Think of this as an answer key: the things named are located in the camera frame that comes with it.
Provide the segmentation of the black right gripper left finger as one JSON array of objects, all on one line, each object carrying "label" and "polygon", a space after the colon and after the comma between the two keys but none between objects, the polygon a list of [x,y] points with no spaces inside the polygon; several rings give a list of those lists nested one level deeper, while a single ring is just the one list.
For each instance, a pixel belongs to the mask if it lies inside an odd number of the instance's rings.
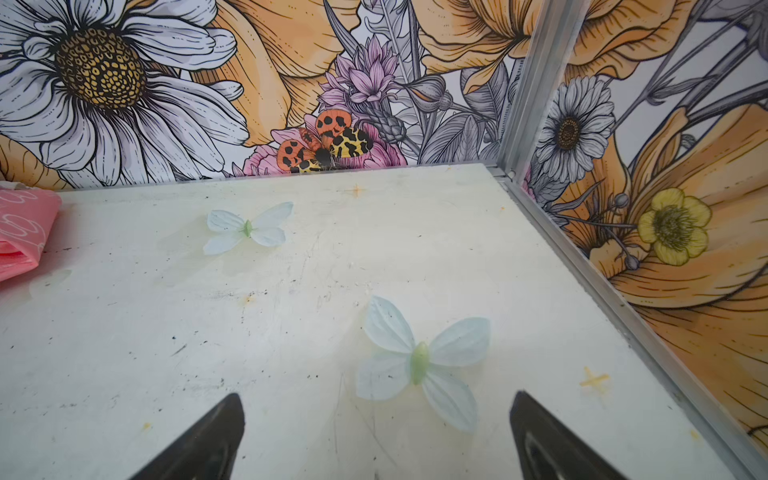
[{"label": "black right gripper left finger", "polygon": [[131,480],[229,479],[244,430],[241,398],[231,393]]}]

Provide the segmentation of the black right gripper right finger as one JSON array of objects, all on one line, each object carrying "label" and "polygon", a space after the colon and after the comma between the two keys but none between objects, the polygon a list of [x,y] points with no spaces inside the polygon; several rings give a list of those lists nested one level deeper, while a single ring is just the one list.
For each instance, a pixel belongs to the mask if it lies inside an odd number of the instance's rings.
[{"label": "black right gripper right finger", "polygon": [[524,479],[626,480],[526,391],[516,393],[509,422]]}]

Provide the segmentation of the pink patterned cloth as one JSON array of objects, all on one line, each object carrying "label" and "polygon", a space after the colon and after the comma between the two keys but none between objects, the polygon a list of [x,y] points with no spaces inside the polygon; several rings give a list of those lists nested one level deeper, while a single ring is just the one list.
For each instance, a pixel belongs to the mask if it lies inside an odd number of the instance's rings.
[{"label": "pink patterned cloth", "polygon": [[1,182],[1,281],[36,269],[62,205],[52,191]]}]

